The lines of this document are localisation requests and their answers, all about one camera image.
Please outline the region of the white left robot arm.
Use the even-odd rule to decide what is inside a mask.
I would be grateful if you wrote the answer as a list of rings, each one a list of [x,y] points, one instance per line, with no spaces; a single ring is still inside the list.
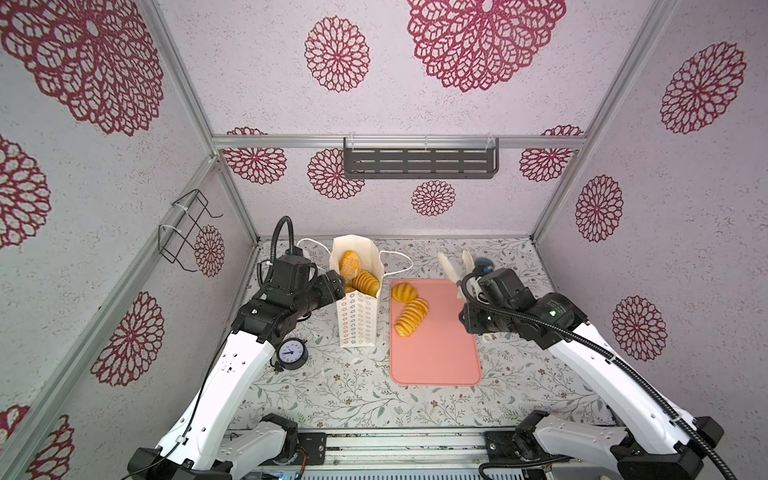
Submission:
[[[139,448],[130,479],[242,479],[266,461],[299,450],[296,422],[268,414],[248,433],[224,435],[249,386],[266,370],[298,321],[345,295],[336,271],[318,271],[303,255],[272,261],[264,283],[238,311],[230,333],[189,406],[154,448]]]

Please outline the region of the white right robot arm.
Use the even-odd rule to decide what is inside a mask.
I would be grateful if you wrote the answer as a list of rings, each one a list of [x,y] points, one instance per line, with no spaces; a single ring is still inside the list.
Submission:
[[[567,421],[535,410],[512,430],[486,434],[488,462],[478,468],[544,469],[584,461],[622,479],[694,479],[710,460],[725,479],[733,470],[717,453],[723,428],[695,417],[660,393],[612,349],[586,314],[560,293],[536,297],[509,268],[478,267],[463,256],[460,274],[438,262],[465,305],[459,320],[472,335],[512,333],[564,362],[617,415],[619,425]]]

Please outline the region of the oval golden fake bread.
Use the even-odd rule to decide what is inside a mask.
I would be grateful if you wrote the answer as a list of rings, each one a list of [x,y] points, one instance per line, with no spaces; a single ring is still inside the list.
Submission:
[[[354,280],[362,270],[360,257],[353,250],[348,250],[342,254],[338,267],[339,273],[348,282]]]

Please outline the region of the round scored fake bun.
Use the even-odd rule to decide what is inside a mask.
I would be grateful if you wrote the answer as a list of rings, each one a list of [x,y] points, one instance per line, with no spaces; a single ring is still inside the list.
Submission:
[[[408,304],[419,297],[416,288],[408,282],[394,284],[391,288],[391,299],[400,303]]]

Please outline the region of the white paper gift bag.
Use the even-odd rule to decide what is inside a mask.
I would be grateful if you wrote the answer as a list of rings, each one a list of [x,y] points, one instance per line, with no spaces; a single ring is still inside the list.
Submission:
[[[376,343],[377,318],[384,279],[412,269],[413,260],[401,252],[380,250],[373,240],[358,235],[336,237],[331,248],[310,238],[300,240],[302,241],[322,247],[329,255],[328,271],[337,273],[342,254],[348,250],[355,251],[360,257],[362,270],[372,273],[381,282],[378,295],[371,297],[355,290],[351,281],[343,278],[345,297],[336,303],[339,345],[342,348],[373,347]]]

